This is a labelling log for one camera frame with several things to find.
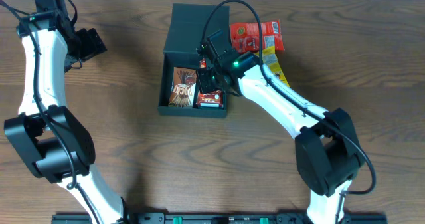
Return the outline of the red Hello Panda box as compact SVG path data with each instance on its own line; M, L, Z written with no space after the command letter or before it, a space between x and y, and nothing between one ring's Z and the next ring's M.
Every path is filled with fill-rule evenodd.
M216 90L210 93L201 92L201 82L200 75L197 74L197 86L198 86L198 95L196 105L197 108L222 108L223 107L223 97L222 91Z

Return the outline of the brown Pocky box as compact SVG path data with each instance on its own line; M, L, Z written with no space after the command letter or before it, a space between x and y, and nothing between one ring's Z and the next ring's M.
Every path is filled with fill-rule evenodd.
M169 98L170 107L192 108L195 98L197 75L195 70L175 67Z

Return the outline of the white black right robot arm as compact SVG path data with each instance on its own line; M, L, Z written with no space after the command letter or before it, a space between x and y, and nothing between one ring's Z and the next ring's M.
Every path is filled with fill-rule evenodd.
M297 170L311 190L312 223L339 223L349 186L364 164L353 122L344 110L332 112L306 100L280 81L252 53L240 55L222 31L203 37L198 53L212 67L197 71L199 90L216 90L255 102L295 141Z

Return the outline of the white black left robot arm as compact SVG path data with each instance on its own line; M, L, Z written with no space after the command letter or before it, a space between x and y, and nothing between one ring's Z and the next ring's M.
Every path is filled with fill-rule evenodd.
M86 223L133 223L125 201L95 166L91 135L68 109L64 75L106 46L95 29L76 29L71 0L35 0L34 13L11 9L25 50L25 88L4 131L29 171L67 190L87 211Z

